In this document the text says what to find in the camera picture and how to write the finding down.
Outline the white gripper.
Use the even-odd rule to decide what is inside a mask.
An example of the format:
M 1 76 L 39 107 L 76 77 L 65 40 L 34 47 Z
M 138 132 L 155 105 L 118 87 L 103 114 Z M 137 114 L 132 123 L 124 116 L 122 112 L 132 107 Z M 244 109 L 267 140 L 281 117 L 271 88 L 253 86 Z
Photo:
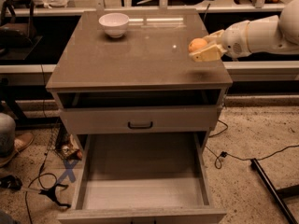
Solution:
M 248 45 L 248 26 L 249 21 L 241 21 L 212 34 L 204 36 L 208 44 L 202 49 L 190 53 L 190 57 L 195 62 L 213 62 L 219 60 L 224 53 L 236 59 L 247 57 L 251 54 Z

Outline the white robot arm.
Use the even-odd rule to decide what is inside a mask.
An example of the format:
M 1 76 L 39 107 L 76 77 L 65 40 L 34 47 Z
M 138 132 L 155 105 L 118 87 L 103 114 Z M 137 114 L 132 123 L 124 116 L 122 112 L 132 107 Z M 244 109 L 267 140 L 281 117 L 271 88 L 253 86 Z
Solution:
M 299 0 L 292 0 L 280 15 L 241 21 L 203 37 L 204 46 L 190 52 L 195 62 L 212 62 L 223 55 L 233 59 L 253 53 L 299 53 Z

